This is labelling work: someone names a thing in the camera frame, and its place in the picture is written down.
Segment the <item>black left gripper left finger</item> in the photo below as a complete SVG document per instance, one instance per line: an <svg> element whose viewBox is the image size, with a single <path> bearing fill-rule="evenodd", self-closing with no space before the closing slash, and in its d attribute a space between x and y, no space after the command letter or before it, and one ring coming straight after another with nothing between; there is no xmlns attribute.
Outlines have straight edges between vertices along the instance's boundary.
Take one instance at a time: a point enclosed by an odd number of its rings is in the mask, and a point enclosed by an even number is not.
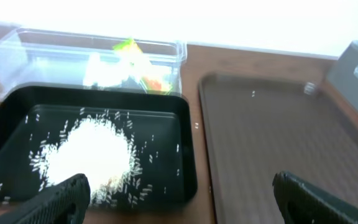
<svg viewBox="0 0 358 224"><path fill-rule="evenodd" d="M89 204L88 179L75 174L0 215L0 224L82 224Z"/></svg>

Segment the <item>white tissue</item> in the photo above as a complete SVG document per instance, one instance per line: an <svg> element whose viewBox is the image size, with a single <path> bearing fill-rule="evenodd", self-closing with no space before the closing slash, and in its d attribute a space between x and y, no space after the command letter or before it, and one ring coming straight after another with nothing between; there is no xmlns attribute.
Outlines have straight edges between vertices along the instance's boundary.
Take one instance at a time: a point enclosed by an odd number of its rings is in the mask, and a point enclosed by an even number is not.
<svg viewBox="0 0 358 224"><path fill-rule="evenodd" d="M100 54L94 52L89 55L83 85L98 88L119 86L128 78L129 69L124 64L103 62Z"/></svg>

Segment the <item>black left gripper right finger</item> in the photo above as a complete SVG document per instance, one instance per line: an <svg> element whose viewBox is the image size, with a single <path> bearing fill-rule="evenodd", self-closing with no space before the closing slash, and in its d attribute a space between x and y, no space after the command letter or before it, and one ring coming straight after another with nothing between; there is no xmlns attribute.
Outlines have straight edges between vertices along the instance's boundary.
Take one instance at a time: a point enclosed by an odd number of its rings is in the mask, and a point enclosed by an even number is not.
<svg viewBox="0 0 358 224"><path fill-rule="evenodd" d="M285 224L358 224L357 207L291 172L276 173L272 185Z"/></svg>

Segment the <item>yellow green snack wrapper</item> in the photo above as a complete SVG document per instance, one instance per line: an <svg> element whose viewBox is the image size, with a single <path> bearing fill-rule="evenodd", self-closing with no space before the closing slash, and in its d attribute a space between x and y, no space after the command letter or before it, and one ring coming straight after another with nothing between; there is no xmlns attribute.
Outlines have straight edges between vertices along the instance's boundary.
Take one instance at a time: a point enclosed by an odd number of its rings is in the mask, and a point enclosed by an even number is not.
<svg viewBox="0 0 358 224"><path fill-rule="evenodd" d="M113 51L121 58L120 64L146 93L159 91L163 95L169 94L172 84L163 80L158 74L150 59L143 53L133 38L112 47Z"/></svg>

